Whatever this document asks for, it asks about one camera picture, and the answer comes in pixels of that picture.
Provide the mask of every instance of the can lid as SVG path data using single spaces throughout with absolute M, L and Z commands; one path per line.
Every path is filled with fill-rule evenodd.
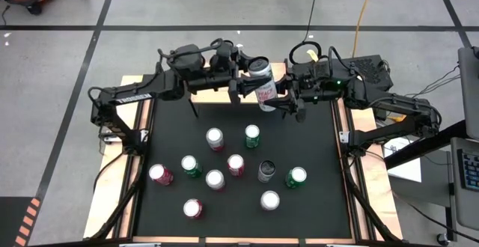
M 183 206 L 183 212 L 188 217 L 193 217 L 200 212 L 200 204 L 196 199 L 189 199 Z
M 265 68 L 268 67 L 268 60 L 267 58 L 264 58 L 264 57 L 261 57 L 261 58 L 256 58 L 253 60 L 253 62 L 251 62 L 249 65 L 248 65 L 248 70 L 250 71 L 261 71 Z
M 223 179 L 223 174 L 219 170 L 212 170 L 207 174 L 207 183 L 217 185 Z
M 193 156 L 185 156 L 181 159 L 183 169 L 192 170 L 196 166 L 196 159 Z
M 279 195 L 274 191 L 266 191 L 261 196 L 263 204 L 267 207 L 277 207 L 279 205 Z
M 228 164 L 230 165 L 231 168 L 235 168 L 235 169 L 241 168 L 243 165 L 242 157 L 238 154 L 234 154 L 230 156 L 228 160 Z
M 159 179 L 165 173 L 163 165 L 154 165 L 150 168 L 150 177 L 154 180 Z
M 275 163 L 273 163 L 269 160 L 262 161 L 261 164 L 260 164 L 260 170 L 265 175 L 273 175 L 275 173 L 275 170 L 276 170 Z
M 207 138 L 211 141 L 218 141 L 222 137 L 222 132 L 218 128 L 212 128 L 207 132 Z
M 300 168 L 300 167 L 293 168 L 293 172 L 291 174 L 292 174 L 293 180 L 295 180 L 296 182 L 300 183 L 306 180 L 307 174 L 304 168 Z
M 246 135 L 250 138 L 256 138 L 260 135 L 260 129 L 254 124 L 246 127 Z

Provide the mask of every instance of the plywood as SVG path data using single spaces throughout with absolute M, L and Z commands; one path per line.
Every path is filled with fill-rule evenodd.
M 352 110 L 352 114 L 356 130 L 370 131 L 376 129 L 376 121 L 374 120 L 372 109 Z M 382 156 L 381 146 L 379 145 L 375 144 L 371 146 L 369 151 Z M 370 153 L 367 153 L 366 156 L 361 158 L 361 163 L 370 205 L 389 230 L 396 237 L 402 239 L 403 235 L 401 233 L 385 163 Z M 382 239 L 377 231 L 376 238 L 378 240 Z
M 142 78 L 143 76 L 124 76 L 121 80 L 121 84 L 128 85 L 133 82 L 141 82 Z M 117 107 L 118 115 L 130 128 L 133 128 L 135 124 L 137 106 L 138 103 L 130 103 Z M 121 142 L 106 145 L 100 169 L 118 156 L 121 151 Z M 126 160 L 127 155 L 125 154 L 116 162 L 112 163 L 98 179 L 83 237 L 93 236 L 118 205 Z
M 284 74 L 284 64 L 272 64 L 273 75 L 275 80 L 279 80 Z M 125 76 L 122 80 L 122 85 L 132 82 L 141 81 L 141 76 Z M 243 103 L 256 103 L 257 99 L 255 94 L 250 94 L 246 98 L 242 98 Z M 229 103 L 228 89 L 221 88 L 218 92 L 213 90 L 200 91 L 198 95 L 192 95 L 192 101 L 194 103 Z M 344 105 L 340 100 L 338 102 L 341 123 L 344 129 L 347 129 L 347 120 L 344 110 Z M 134 123 L 136 113 L 136 103 L 129 104 L 129 107 L 118 109 L 118 113 L 121 115 L 124 121 L 131 126 Z M 146 124 L 147 109 L 144 107 L 142 113 L 141 124 Z M 353 120 L 355 128 L 363 131 L 368 131 L 376 128 L 376 124 L 373 117 L 373 112 L 370 109 L 364 111 L 353 111 Z M 377 153 L 382 156 L 380 146 L 372 146 L 369 149 L 371 152 Z M 107 146 L 105 156 L 103 157 L 102 165 L 105 165 L 111 158 L 114 158 L 121 151 L 121 145 L 112 144 Z M 105 174 L 100 178 L 97 184 L 97 192 L 94 194 L 94 199 L 91 205 L 90 215 L 88 217 L 87 227 L 85 229 L 85 236 L 97 232 L 100 229 L 103 222 L 109 217 L 111 211 L 116 207 L 118 203 L 118 197 L 120 194 L 120 188 L 123 180 L 123 174 L 126 166 L 126 157 L 122 157 L 115 166 L 112 166 L 109 170 L 105 171 Z M 397 218 L 396 207 L 392 198 L 391 186 L 389 184 L 388 174 L 385 168 L 385 164 L 382 160 L 368 154 L 362 158 L 362 166 L 364 170 L 364 176 L 367 186 L 367 194 L 370 200 L 372 208 L 376 211 L 381 220 L 388 226 L 391 232 L 399 238 L 402 238 L 400 230 L 399 219 Z M 138 160 L 133 164 L 132 177 L 130 183 L 136 173 L 138 167 Z M 356 180 L 356 172 L 352 169 L 353 177 Z M 361 235 L 363 239 L 367 239 L 367 228 L 364 217 L 364 211 L 359 203 L 356 202 L 358 208 L 359 224 Z M 120 228 L 120 235 L 126 236 L 127 228 L 129 224 L 129 215 L 131 213 L 131 202 L 123 213 L 123 225 Z M 376 232 L 377 238 L 381 239 L 381 236 Z M 135 241 L 139 242 L 157 242 L 157 243 L 197 243 L 199 239 L 197 237 L 134 237 Z M 207 243 L 286 243 L 291 241 L 292 243 L 298 243 L 297 239 L 243 239 L 243 238 L 207 238 Z M 351 239 L 306 239 L 306 243 L 336 243 L 347 244 L 353 243 Z

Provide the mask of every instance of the orange cord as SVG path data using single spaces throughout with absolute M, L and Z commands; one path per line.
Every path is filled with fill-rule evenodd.
M 356 53 L 356 45 L 358 44 L 358 33 L 359 33 L 359 25 L 361 25 L 362 14 L 366 9 L 367 0 L 364 0 L 364 4 L 362 5 L 361 13 L 359 14 L 358 24 L 356 25 L 356 33 L 354 35 L 354 47 L 353 47 L 353 57 Z

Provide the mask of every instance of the gray floor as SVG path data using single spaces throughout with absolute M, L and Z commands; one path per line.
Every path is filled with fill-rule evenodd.
M 312 0 L 112 0 L 104 25 L 306 25 Z M 313 25 L 355 25 L 364 0 L 317 0 Z M 13 6 L 8 25 L 96 25 L 104 0 L 53 0 L 41 16 Z M 479 25 L 475 0 L 451 0 L 463 25 Z M 5 7 L 0 2 L 0 10 Z M 442 0 L 370 0 L 362 25 L 453 26 Z M 304 31 L 101 31 L 79 100 L 43 201 L 31 244 L 80 240 L 92 184 L 100 166 L 97 128 L 89 123 L 92 85 L 117 85 L 122 75 L 152 73 L 157 48 L 207 45 L 217 37 L 241 43 L 250 55 L 282 61 Z M 0 196 L 34 196 L 89 46 L 92 31 L 81 27 L 38 31 L 0 30 Z M 323 47 L 343 57 L 353 50 L 353 31 L 312 31 Z M 468 32 L 472 44 L 479 33 Z M 393 91 L 420 91 L 457 65 L 463 45 L 455 31 L 362 31 L 357 55 L 380 54 L 391 65 Z M 425 96 L 442 113 L 445 128 L 463 119 L 459 80 Z M 444 209 L 413 201 L 433 218 Z M 435 244 L 443 229 L 396 201 L 403 235 Z M 461 231 L 479 237 L 477 231 Z M 455 246 L 471 246 L 461 239 Z

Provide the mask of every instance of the orange striped tape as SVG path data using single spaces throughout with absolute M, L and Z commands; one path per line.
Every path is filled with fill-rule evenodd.
M 26 214 L 23 216 L 23 222 L 18 230 L 19 233 L 15 239 L 15 246 L 27 246 L 39 209 L 40 200 L 38 198 L 32 198 L 30 205 L 27 207 Z

